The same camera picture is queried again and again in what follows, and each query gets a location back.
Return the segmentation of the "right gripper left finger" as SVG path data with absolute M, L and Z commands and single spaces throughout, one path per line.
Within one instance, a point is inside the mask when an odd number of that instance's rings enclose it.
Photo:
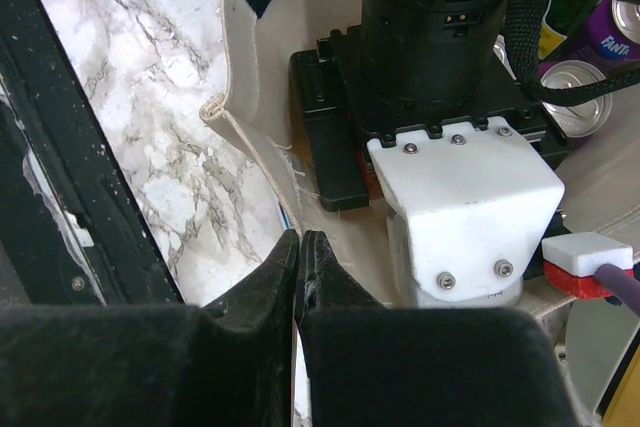
M 207 306 L 1 312 L 5 426 L 287 426 L 299 238 Z

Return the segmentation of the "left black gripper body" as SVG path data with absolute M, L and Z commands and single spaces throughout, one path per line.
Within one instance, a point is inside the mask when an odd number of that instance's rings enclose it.
M 385 98 L 360 71 L 360 29 L 333 30 L 312 50 L 289 61 L 292 104 L 302 115 L 319 189 L 328 212 L 368 205 L 366 175 L 372 161 L 366 144 L 377 139 L 393 147 L 400 133 L 423 130 L 439 139 L 443 128 L 469 122 L 485 130 L 491 117 L 506 119 L 530 142 L 551 168 L 570 151 L 570 142 L 551 114 L 515 80 L 498 60 L 489 63 L 479 90 L 461 105 Z

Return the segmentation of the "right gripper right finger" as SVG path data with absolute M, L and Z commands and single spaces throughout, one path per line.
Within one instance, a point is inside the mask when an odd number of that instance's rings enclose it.
M 512 308 L 389 309 L 307 232 L 297 324 L 316 426 L 573 426 L 550 342 Z

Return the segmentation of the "green glass bottle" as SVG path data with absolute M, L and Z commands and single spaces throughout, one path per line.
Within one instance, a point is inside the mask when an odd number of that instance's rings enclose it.
M 538 59 L 547 60 L 589 17 L 601 0 L 549 0 L 540 30 Z

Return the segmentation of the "beige canvas bag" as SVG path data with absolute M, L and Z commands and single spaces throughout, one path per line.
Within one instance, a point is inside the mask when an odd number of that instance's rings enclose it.
M 255 161 L 273 188 L 299 238 L 298 278 L 293 313 L 297 324 L 305 274 L 301 268 L 304 235 L 326 235 L 338 263 L 375 300 L 389 309 L 410 307 L 397 288 L 384 199 L 367 206 L 326 211 L 319 189 L 302 115 L 292 104 L 289 61 L 299 51 L 312 50 L 318 40 L 361 21 L 362 0 L 222 0 L 224 39 L 228 50 L 228 87 L 201 109 L 202 120 Z M 566 228 L 558 210 L 584 207 L 594 214 L 613 202 L 616 189 L 635 182 L 639 172 L 615 170 L 604 176 L 605 188 L 576 174 L 580 162 L 597 165 L 612 160 L 618 142 L 599 141 L 579 152 L 570 151 L 554 173 L 564 195 L 525 273 L 517 304 L 495 307 L 527 313 L 539 324 L 543 310 L 535 308 L 535 293 L 550 296 L 555 310 L 578 296 L 578 285 L 603 263 L 631 269 L 632 250 L 618 236 L 595 233 L 589 226 Z

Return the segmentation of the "red soda can front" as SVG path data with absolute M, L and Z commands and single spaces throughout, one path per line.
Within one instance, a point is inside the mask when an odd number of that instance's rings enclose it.
M 383 197 L 382 189 L 376 173 L 374 171 L 373 164 L 370 162 L 370 158 L 360 149 L 357 154 L 358 162 L 360 165 L 361 173 L 367 187 L 370 200 L 380 199 Z

